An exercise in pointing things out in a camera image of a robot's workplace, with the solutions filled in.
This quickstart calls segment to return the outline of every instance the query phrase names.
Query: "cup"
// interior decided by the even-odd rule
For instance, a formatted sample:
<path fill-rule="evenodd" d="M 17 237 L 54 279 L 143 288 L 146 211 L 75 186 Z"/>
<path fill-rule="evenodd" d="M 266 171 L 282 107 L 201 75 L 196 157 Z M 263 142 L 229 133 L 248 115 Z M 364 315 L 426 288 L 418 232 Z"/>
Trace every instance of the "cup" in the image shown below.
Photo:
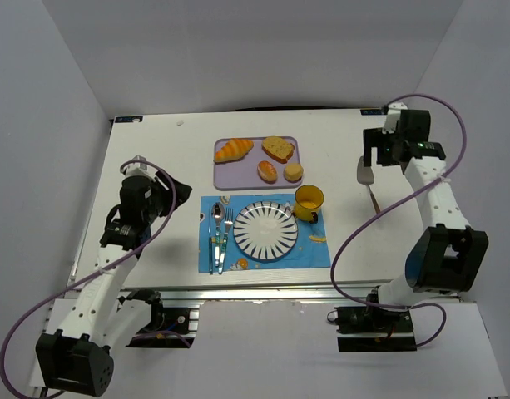
<path fill-rule="evenodd" d="M 301 185 L 295 191 L 294 215 L 311 224 L 318 223 L 318 212 L 324 202 L 323 191 L 315 185 Z"/>

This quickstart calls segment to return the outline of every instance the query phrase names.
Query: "gray wall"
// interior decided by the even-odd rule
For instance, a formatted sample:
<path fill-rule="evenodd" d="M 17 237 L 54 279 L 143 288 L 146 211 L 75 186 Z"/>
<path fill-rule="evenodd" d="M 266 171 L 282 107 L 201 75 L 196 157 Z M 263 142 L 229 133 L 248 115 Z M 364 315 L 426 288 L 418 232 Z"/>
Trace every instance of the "gray wall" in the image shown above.
<path fill-rule="evenodd" d="M 380 105 L 461 0 L 43 0 L 109 116 Z"/>
<path fill-rule="evenodd" d="M 465 1 L 417 91 L 450 101 L 467 124 L 468 152 L 452 185 L 464 214 L 490 240 L 469 297 L 478 302 L 510 395 L 510 1 Z M 447 111 L 432 109 L 434 138 L 452 160 L 459 128 Z"/>
<path fill-rule="evenodd" d="M 107 133 L 40 0 L 0 0 L 0 345 L 27 308 L 64 287 Z M 11 342 L 7 369 L 23 392 L 46 311 Z"/>

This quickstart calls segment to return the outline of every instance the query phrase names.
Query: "striped plate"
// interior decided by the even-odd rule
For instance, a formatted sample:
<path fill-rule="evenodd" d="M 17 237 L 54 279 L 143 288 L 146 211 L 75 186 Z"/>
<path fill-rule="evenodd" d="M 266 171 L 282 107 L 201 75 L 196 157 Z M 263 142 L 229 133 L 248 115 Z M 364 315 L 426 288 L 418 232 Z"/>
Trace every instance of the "striped plate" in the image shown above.
<path fill-rule="evenodd" d="M 241 251 L 253 259 L 276 260 L 294 247 L 299 229 L 291 211 L 276 202 L 255 202 L 243 208 L 233 235 Z"/>

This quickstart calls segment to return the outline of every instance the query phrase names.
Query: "croissant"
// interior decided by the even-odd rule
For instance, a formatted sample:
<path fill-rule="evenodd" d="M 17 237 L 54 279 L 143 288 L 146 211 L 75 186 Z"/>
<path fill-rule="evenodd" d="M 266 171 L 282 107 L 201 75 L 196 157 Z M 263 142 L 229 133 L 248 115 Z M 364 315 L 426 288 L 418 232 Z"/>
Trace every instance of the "croissant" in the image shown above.
<path fill-rule="evenodd" d="M 239 160 L 253 148 L 253 141 L 249 139 L 230 139 L 227 143 L 215 153 L 214 162 L 230 162 Z"/>

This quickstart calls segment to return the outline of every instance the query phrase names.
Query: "tray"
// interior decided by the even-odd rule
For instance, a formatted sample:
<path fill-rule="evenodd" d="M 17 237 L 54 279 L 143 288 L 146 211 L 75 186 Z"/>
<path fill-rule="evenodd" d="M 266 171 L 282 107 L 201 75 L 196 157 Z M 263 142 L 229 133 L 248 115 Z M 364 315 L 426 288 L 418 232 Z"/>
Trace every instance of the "tray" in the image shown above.
<path fill-rule="evenodd" d="M 288 160 L 288 164 L 292 162 L 300 163 L 299 146 L 297 140 L 290 136 L 281 136 L 286 141 L 294 145 L 294 155 Z M 262 150 L 262 140 L 265 137 L 246 137 L 253 140 L 253 149 L 241 160 L 227 162 L 224 164 L 214 164 L 214 186 L 218 190 L 263 190 L 263 189 L 288 189 L 299 187 L 303 182 L 303 178 L 293 183 L 284 177 L 286 165 L 273 160 Z M 221 149 L 230 139 L 219 139 L 214 144 L 214 154 Z M 277 169 L 279 178 L 275 183 L 266 183 L 263 181 L 256 171 L 256 167 L 261 160 L 268 160 Z"/>

